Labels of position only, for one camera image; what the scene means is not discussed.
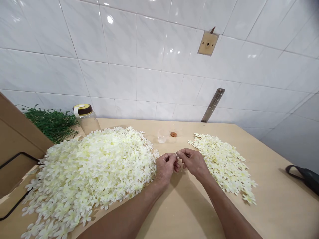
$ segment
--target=wall tile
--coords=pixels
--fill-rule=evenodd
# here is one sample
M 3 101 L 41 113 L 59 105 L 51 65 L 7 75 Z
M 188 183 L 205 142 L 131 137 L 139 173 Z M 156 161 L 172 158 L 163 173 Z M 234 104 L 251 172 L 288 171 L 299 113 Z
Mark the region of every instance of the wall tile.
M 195 38 L 196 29 L 169 23 L 162 70 L 185 73 Z
M 116 118 L 115 100 L 108 98 L 91 97 L 94 112 L 99 118 Z
M 222 34 L 235 3 L 236 0 L 206 0 L 198 28 L 208 31 L 216 26 L 214 32 Z
M 204 79 L 203 77 L 184 75 L 179 91 L 178 103 L 194 105 Z
M 136 0 L 99 0 L 101 6 L 110 6 L 129 12 L 136 12 Z
M 194 35 L 194 42 L 192 44 L 191 53 L 185 71 L 186 74 L 202 77 L 209 77 L 211 75 L 210 68 L 214 66 L 214 64 L 212 64 L 212 59 L 214 59 L 214 53 L 212 56 L 198 54 L 198 45 L 202 40 L 203 34 L 203 30 L 196 30 L 196 34 Z M 222 36 L 219 36 L 216 47 L 219 45 L 221 38 Z
M 89 96 L 78 59 L 45 55 L 59 88 L 52 93 Z
M 253 81 L 251 74 L 253 66 L 258 62 L 265 47 L 245 42 L 237 55 L 234 65 L 235 73 L 240 82 Z
M 250 70 L 248 70 L 247 77 L 242 77 L 240 81 L 256 85 L 267 85 L 267 76 L 275 68 L 281 54 L 281 50 L 263 47 L 263 51 L 256 58 Z
M 267 101 L 267 111 L 288 113 L 305 99 L 309 93 L 269 88 L 268 94 L 271 97 Z
M 319 94 L 308 99 L 294 114 L 319 122 Z
M 300 106 L 302 106 L 308 99 L 310 99 L 314 94 L 310 93 L 306 98 L 300 101 L 294 108 L 292 108 L 289 113 L 294 113 Z
M 136 101 L 115 99 L 116 114 L 120 119 L 136 118 Z
M 236 59 L 243 47 L 244 41 L 223 36 L 216 44 L 212 55 L 210 78 L 238 81 L 236 74 Z
M 161 70 L 168 23 L 141 15 L 136 23 L 137 67 Z
M 60 94 L 47 94 L 37 93 L 42 101 L 44 109 L 61 109 L 63 112 L 73 112 L 73 106 L 78 104 L 90 104 L 92 105 L 91 98 L 89 96 L 72 96 L 72 95 L 60 95 Z
M 176 105 L 173 121 L 200 122 L 206 112 L 207 107 L 192 105 Z
M 78 0 L 60 2 L 78 58 L 107 62 L 99 6 Z
M 307 95 L 308 93 L 304 92 L 242 83 L 228 108 L 288 113 Z
M 145 16 L 168 20 L 171 0 L 136 0 L 136 12 Z
M 204 83 L 199 91 L 196 98 L 195 105 L 197 106 L 208 106 L 212 101 L 213 96 L 218 88 L 224 88 L 225 93 L 219 103 L 219 107 L 231 107 L 235 96 L 237 95 L 238 87 L 240 83 L 231 81 L 222 81 L 211 78 L 205 78 Z
M 218 88 L 221 88 L 222 84 L 222 80 L 205 78 L 202 87 L 200 88 L 199 94 L 196 98 L 195 105 L 207 107 L 212 101 L 216 90 Z
M 240 86 L 240 83 L 238 82 L 223 81 L 220 88 L 225 89 L 225 92 L 223 93 L 222 98 L 220 102 L 218 103 L 218 107 L 230 108 L 233 105 L 233 102 L 237 100 L 236 95 L 237 95 L 239 86 Z
M 278 37 L 274 35 L 273 32 L 283 21 L 295 1 L 296 0 L 268 0 L 258 16 L 251 32 L 249 33 L 247 40 L 250 42 L 270 46 L 268 44 L 269 39 L 271 39 L 273 36 L 275 36 L 275 38 Z
M 310 60 L 306 70 L 295 78 L 287 89 L 316 93 L 319 90 L 319 60 Z
M 170 121 L 173 118 L 175 104 L 157 103 L 155 118 L 156 120 Z
M 0 49 L 0 89 L 13 87 L 11 81 L 14 79 L 14 62 L 10 50 Z
M 174 0 L 169 12 L 169 21 L 197 27 L 203 12 L 204 0 Z
M 284 50 L 318 9 L 317 0 L 297 0 L 276 30 L 269 32 L 268 46 Z
M 286 89 L 313 62 L 312 58 L 284 51 L 262 83 Z
M 136 118 L 139 120 L 155 120 L 156 102 L 137 101 Z
M 275 128 L 289 114 L 217 107 L 209 123 L 234 123 L 244 128 Z
M 101 7 L 109 63 L 136 66 L 136 15 Z
M 207 107 L 205 106 L 192 106 L 190 115 L 189 115 L 189 121 L 201 122 L 206 110 L 207 110 Z
M 237 0 L 224 34 L 245 40 L 266 0 Z
M 303 26 L 296 37 L 286 48 L 287 51 L 298 54 L 319 57 L 319 10 Z
M 242 128 L 242 129 L 258 140 L 261 140 L 266 134 L 268 134 L 272 130 L 272 129 L 264 129 L 264 128 Z
M 160 71 L 137 68 L 137 100 L 157 102 Z
M 80 60 L 90 96 L 136 100 L 136 68 Z
M 19 105 L 17 108 L 33 108 L 36 104 L 37 108 L 43 108 L 42 101 L 35 92 L 26 91 L 11 91 L 11 90 L 0 90 L 5 97 L 7 97 L 14 105 Z
M 81 0 L 81 1 L 94 3 L 94 4 L 99 4 L 99 0 Z
M 176 105 L 172 120 L 188 122 L 191 110 L 191 105 Z
M 136 68 L 109 64 L 111 79 L 108 87 L 111 98 L 136 100 Z
M 160 76 L 158 102 L 174 103 L 179 100 L 184 75 L 162 71 Z
M 18 1 L 1 1 L 0 47 L 42 52 Z
M 112 77 L 109 64 L 86 60 L 79 60 L 79 62 L 90 96 L 110 97 L 114 89 L 110 89 L 109 82 Z
M 0 80 L 0 88 L 49 93 L 60 90 L 43 54 L 16 50 L 2 50 L 0 54 L 10 56 L 0 60 L 0 64 L 7 67 L 2 69 L 0 66 L 1 75 L 5 75 L 5 78 Z
M 59 0 L 20 1 L 43 53 L 77 58 Z
M 294 114 L 268 133 L 262 142 L 291 163 L 319 173 L 319 123 Z

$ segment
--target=green plant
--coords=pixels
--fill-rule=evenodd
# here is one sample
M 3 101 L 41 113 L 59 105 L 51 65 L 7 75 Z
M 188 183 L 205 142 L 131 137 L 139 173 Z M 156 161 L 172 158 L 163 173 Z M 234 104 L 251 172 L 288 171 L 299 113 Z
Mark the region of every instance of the green plant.
M 72 126 L 79 125 L 75 115 L 71 111 L 61 112 L 55 109 L 41 110 L 24 106 L 24 115 L 53 143 L 58 144 L 66 138 L 75 137 L 78 132 L 70 129 Z

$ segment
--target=bottle handle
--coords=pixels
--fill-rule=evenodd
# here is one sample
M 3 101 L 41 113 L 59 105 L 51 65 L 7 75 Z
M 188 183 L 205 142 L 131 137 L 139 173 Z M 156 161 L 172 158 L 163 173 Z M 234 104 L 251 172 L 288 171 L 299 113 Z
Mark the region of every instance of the bottle handle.
M 81 116 L 79 115 L 79 108 L 80 108 L 80 107 L 84 107 L 84 106 L 85 106 L 85 105 L 79 105 L 79 106 L 77 106 L 77 107 L 74 108 L 74 115 L 75 115 L 75 117 L 81 118 Z

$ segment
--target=black wire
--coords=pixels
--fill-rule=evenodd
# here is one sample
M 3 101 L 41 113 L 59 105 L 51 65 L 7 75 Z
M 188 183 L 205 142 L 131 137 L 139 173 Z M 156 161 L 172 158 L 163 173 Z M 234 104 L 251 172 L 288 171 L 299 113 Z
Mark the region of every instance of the black wire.
M 2 169 L 4 166 L 6 166 L 8 163 L 10 163 L 12 160 L 14 160 L 16 157 L 18 157 L 20 154 L 23 154 L 24 156 L 27 156 L 28 158 L 36 161 L 37 163 L 39 162 L 39 160 L 37 160 L 36 158 L 32 157 L 31 155 L 27 154 L 26 152 L 19 152 L 17 153 L 15 156 L 13 156 L 12 158 L 10 158 L 7 162 L 5 162 L 4 164 L 2 164 L 0 166 L 0 169 Z M 8 216 L 10 216 L 10 214 L 14 211 L 14 209 L 17 208 L 17 206 L 22 202 L 22 200 L 28 195 L 30 191 L 27 191 L 22 198 L 20 198 L 20 200 L 14 205 L 14 207 L 2 218 L 0 218 L 0 221 L 3 221 L 4 219 L 6 219 Z

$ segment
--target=hand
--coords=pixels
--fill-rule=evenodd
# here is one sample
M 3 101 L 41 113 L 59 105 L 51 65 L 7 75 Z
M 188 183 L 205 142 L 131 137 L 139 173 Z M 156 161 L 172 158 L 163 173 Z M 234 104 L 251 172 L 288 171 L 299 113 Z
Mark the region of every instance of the hand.
M 173 170 L 179 172 L 181 166 L 176 154 L 166 153 L 156 160 L 156 175 L 154 181 L 168 186 Z
M 188 168 L 192 175 L 194 175 L 199 181 L 200 179 L 211 175 L 200 152 L 185 148 L 178 151 L 177 155 L 184 163 L 183 168 Z

